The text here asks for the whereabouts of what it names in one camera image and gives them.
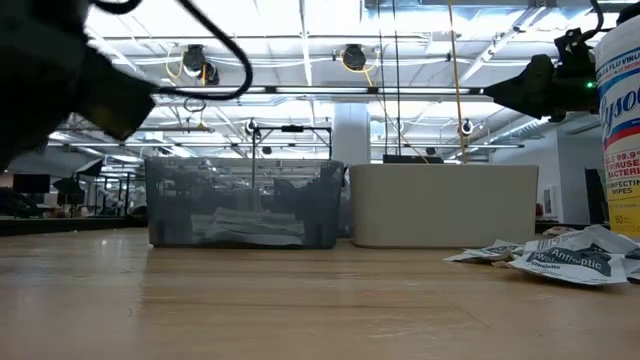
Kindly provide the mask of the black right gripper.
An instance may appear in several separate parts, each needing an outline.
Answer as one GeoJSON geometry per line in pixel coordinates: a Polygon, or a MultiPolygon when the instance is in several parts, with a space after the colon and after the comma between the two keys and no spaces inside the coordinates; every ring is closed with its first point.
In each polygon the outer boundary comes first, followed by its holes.
{"type": "Polygon", "coordinates": [[[586,36],[580,28],[569,29],[554,44],[559,54],[556,67],[549,56],[534,55],[519,75],[485,87],[483,94],[496,104],[533,118],[549,116],[554,123],[562,122],[569,112],[596,114],[598,83],[586,36]]]}

